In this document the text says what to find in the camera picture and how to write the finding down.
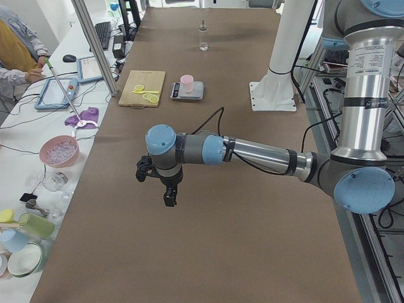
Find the blue joint cap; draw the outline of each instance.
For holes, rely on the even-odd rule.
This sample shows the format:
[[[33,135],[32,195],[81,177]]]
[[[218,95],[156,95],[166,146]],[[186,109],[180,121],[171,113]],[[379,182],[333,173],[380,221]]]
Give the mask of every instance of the blue joint cap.
[[[371,13],[384,18],[403,18],[403,0],[360,0]]]
[[[170,126],[165,124],[153,126],[146,133],[147,151],[153,156],[167,153],[175,145],[176,138],[177,135]]]
[[[337,204],[353,213],[374,213],[393,199],[393,178],[379,167],[362,167],[343,176],[334,188]]]
[[[330,51],[345,51],[349,49],[349,45],[342,39],[321,37],[321,41],[323,48]]]
[[[209,135],[202,147],[202,159],[206,165],[221,164],[223,158],[223,138]]]

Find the person's hand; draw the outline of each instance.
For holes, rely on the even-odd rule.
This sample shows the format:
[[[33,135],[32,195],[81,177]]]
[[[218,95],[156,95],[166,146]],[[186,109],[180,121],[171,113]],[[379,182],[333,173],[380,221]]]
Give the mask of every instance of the person's hand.
[[[25,74],[25,80],[27,82],[33,83],[41,80],[44,76],[42,75],[42,68],[34,68]]]
[[[43,68],[43,67],[45,66],[45,64],[46,64],[45,59],[46,59],[46,58],[47,58],[47,57],[45,57],[45,56],[40,56],[40,57],[39,57],[38,63],[37,63],[37,66],[38,66],[39,68]]]

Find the blue cup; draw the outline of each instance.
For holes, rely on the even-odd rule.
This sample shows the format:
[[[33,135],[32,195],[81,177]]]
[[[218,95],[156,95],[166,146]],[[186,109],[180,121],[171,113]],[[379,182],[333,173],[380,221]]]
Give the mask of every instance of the blue cup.
[[[28,237],[15,229],[8,229],[0,234],[0,242],[9,252],[14,253],[28,244]]]

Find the white desk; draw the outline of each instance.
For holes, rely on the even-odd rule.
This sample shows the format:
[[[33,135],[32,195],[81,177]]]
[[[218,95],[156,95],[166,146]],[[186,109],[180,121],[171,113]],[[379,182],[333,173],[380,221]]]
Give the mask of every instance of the white desk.
[[[115,59],[112,55],[112,40],[110,40],[109,49],[105,51],[107,60],[110,66],[113,65]],[[83,31],[79,23],[74,24],[73,28],[60,43],[55,53],[50,58],[57,74],[63,74],[68,72],[77,71],[76,63],[64,63],[62,57],[65,54],[73,54],[77,58],[90,56],[92,53],[89,51],[88,43],[85,39]],[[44,74],[46,76],[52,76],[49,69],[44,68]],[[66,75],[65,77],[76,76],[75,74]],[[40,93],[45,81],[34,83],[27,90],[25,95],[31,93]],[[86,90],[91,88],[95,82],[86,85],[81,85],[76,96],[83,94]],[[98,124],[101,125],[104,114],[107,110],[109,91],[104,81],[99,81],[95,88],[87,93],[82,101],[81,106],[77,107],[78,112],[86,110],[90,107],[97,107],[99,109]],[[13,109],[12,114],[17,114],[21,104],[28,102],[31,97],[22,99]],[[40,112],[33,108],[36,98],[30,103],[21,105],[20,113],[16,116],[9,115],[5,120],[2,128],[13,126],[15,124],[30,121],[36,118],[47,115],[50,112]],[[78,97],[74,104],[80,104],[81,97]],[[49,114],[48,116],[38,119],[33,122],[21,124],[19,126],[0,129],[0,144],[16,148],[19,150],[39,152],[41,146],[49,139],[62,135],[71,134],[72,127],[65,126],[64,121],[72,116],[71,109],[58,110]],[[90,137],[97,133],[96,129],[92,130],[79,130],[76,133],[77,138]],[[80,178],[81,171],[90,153],[93,145],[93,139],[79,140],[80,156],[76,163],[71,167],[64,169],[53,169],[47,167],[47,171],[63,172],[69,178],[66,184],[67,188],[74,189]],[[23,203],[19,201],[21,195],[26,192],[27,177],[33,172],[43,172],[44,165],[39,159],[38,155],[31,155],[28,153],[22,153],[19,151],[10,150],[0,146],[0,210],[11,208],[17,210],[19,208],[24,209]],[[46,190],[42,185],[35,191],[38,195],[38,204],[40,207],[48,208],[53,203],[58,203],[65,211],[68,204],[61,201],[61,191],[52,193]],[[32,237],[35,242],[40,241],[40,245],[49,252],[54,239],[56,238],[58,226],[55,232],[46,240],[40,240],[39,238]],[[29,302],[33,291],[35,290],[42,272],[36,272],[25,278],[11,277],[9,280],[0,278],[0,301],[7,303],[25,303]]]

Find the keyboard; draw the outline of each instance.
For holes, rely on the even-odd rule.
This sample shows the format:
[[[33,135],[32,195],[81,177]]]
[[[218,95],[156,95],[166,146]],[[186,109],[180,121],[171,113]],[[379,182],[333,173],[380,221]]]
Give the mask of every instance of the keyboard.
[[[94,26],[98,39],[100,40],[103,50],[108,49],[109,39],[111,34],[111,22],[101,22]]]

